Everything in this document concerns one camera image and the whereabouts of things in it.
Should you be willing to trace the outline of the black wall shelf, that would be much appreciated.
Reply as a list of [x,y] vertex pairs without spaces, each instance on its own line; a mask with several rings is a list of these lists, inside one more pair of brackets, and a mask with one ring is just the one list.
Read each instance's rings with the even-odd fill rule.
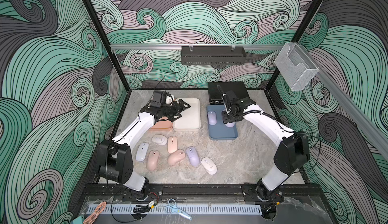
[[181,63],[183,65],[243,65],[247,55],[243,47],[182,47]]

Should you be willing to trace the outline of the pink mouse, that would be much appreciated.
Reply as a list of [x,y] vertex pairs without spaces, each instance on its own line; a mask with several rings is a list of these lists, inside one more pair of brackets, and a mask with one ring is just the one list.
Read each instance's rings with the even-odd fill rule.
[[160,152],[157,150],[152,150],[149,153],[148,160],[147,160],[147,169],[149,171],[156,170],[158,166],[158,160],[159,160]]
[[176,165],[178,162],[184,160],[186,157],[186,153],[182,150],[182,149],[179,149],[177,151],[175,151],[174,153],[170,154],[167,158],[167,163],[170,165],[170,166],[174,166]]

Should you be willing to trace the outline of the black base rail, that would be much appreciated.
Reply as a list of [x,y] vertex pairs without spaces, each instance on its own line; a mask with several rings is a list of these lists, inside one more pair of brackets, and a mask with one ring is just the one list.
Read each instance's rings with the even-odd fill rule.
[[264,191],[258,184],[148,184],[136,192],[114,184],[87,184],[80,200],[86,197],[119,197],[124,201],[166,200],[167,198],[232,197],[246,202],[282,201],[285,197],[324,197],[318,184],[284,184]]

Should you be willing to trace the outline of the cream storage tray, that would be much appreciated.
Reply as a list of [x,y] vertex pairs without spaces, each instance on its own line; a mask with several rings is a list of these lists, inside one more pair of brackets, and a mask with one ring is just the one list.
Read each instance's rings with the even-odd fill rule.
[[173,122],[176,131],[194,132],[201,128],[200,100],[198,98],[182,98],[191,107],[184,110],[182,117]]

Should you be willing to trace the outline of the white mouse with logo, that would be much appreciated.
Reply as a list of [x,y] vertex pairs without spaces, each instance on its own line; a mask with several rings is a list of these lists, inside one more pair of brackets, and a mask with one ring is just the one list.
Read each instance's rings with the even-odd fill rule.
[[218,168],[216,166],[216,164],[214,163],[214,161],[212,159],[210,159],[209,157],[204,157],[202,160],[201,160],[201,164],[202,166],[204,167],[204,169],[206,170],[206,172],[210,175],[214,175],[217,173],[218,171]]

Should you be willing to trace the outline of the pale blue white flat mouse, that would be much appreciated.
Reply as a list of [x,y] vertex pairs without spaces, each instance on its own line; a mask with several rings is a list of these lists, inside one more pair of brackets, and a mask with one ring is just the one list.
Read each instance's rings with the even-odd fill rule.
[[147,156],[148,148],[148,143],[141,143],[136,152],[135,160],[138,162],[143,162],[145,160],[145,157]]

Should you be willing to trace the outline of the blue storage tray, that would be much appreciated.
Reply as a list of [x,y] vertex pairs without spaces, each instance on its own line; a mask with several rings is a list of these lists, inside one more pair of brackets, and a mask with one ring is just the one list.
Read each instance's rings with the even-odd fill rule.
[[224,105],[207,105],[206,110],[207,112],[214,111],[217,114],[217,124],[215,126],[208,124],[208,132],[211,140],[235,140],[238,137],[236,125],[233,128],[228,128],[223,123],[222,112],[225,111]]

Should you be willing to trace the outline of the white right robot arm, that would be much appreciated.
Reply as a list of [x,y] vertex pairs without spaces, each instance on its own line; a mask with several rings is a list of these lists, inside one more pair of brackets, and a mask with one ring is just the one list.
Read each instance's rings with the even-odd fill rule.
[[222,113],[225,124],[246,120],[266,134],[277,147],[272,168],[258,182],[264,198],[310,160],[308,137],[281,124],[251,98],[237,98],[233,91],[224,92],[221,88],[219,91],[225,105]]

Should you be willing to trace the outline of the peach flat mouse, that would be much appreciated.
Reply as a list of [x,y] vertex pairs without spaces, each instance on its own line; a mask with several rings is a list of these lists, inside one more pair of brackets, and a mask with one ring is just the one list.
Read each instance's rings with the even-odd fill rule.
[[168,138],[167,149],[168,149],[168,153],[170,153],[170,154],[172,154],[178,150],[176,136],[170,136]]

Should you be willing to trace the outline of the aluminium wall rail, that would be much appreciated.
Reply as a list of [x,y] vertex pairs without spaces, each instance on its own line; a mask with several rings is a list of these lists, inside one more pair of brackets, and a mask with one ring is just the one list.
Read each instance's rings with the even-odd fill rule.
[[182,47],[227,47],[234,49],[236,47],[243,47],[245,50],[281,50],[284,44],[111,44],[112,50],[179,50]]

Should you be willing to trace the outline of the pink storage tray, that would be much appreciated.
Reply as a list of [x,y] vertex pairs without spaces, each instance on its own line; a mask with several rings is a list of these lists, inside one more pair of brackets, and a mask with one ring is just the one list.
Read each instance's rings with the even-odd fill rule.
[[171,128],[172,128],[172,122],[167,121],[167,118],[161,118],[161,120],[158,122],[154,121],[154,125],[151,127],[151,130],[169,130]]

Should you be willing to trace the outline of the clear plastic wall holder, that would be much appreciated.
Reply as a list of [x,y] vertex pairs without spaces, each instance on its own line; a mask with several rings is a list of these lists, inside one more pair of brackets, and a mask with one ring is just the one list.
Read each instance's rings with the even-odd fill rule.
[[274,63],[292,91],[302,91],[319,72],[306,47],[296,42],[286,43]]

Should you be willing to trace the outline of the black ribbed briefcase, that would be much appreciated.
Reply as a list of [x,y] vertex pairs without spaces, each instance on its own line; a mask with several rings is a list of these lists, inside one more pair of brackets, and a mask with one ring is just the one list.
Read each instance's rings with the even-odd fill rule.
[[238,99],[249,97],[248,91],[244,82],[209,82],[208,83],[208,96],[209,103],[211,105],[223,104],[222,93],[232,91]]

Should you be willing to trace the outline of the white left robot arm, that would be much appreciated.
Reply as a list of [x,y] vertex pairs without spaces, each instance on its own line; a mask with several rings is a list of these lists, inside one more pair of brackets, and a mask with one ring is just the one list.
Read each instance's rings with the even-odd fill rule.
[[146,178],[134,171],[132,148],[161,118],[165,117],[174,122],[189,108],[190,104],[183,99],[170,104],[150,101],[142,107],[137,118],[121,134],[100,143],[97,155],[99,176],[141,192],[146,184]]

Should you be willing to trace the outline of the blue handled scissors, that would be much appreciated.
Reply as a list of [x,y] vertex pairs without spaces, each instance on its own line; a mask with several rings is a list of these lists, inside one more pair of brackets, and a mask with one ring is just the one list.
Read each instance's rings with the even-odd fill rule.
[[176,200],[172,198],[168,199],[167,205],[165,206],[164,211],[168,214],[175,213],[187,220],[192,220],[191,215],[189,215],[187,212],[183,211],[182,209],[178,208],[176,204]]

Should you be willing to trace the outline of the purple mouse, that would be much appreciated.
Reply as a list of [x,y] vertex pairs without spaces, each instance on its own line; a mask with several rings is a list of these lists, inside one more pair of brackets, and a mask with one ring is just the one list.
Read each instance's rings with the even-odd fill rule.
[[226,123],[225,126],[228,128],[233,128],[235,126],[235,123]]
[[186,153],[192,166],[198,166],[200,164],[200,158],[195,147],[188,147]]
[[210,126],[215,126],[217,124],[217,114],[214,111],[207,112],[208,124]]

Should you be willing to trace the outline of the white mouse upper left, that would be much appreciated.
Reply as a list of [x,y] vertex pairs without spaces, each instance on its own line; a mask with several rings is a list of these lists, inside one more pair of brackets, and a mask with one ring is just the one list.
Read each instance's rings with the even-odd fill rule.
[[167,142],[168,142],[168,138],[164,135],[160,135],[160,134],[155,134],[153,137],[152,137],[152,142],[157,144],[157,145],[166,145]]

